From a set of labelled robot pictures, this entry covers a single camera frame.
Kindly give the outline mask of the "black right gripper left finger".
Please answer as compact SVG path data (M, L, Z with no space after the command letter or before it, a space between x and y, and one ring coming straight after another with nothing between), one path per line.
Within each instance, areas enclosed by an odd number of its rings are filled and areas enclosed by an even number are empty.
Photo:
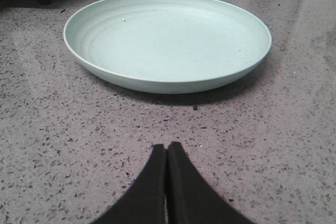
M93 223L165 223L165 169L166 149L154 145L131 187Z

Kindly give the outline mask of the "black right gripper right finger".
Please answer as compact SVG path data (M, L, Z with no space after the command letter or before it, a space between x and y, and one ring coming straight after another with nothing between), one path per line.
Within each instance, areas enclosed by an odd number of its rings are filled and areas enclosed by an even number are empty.
M205 181L179 142L167 149L166 196L169 223L252 223Z

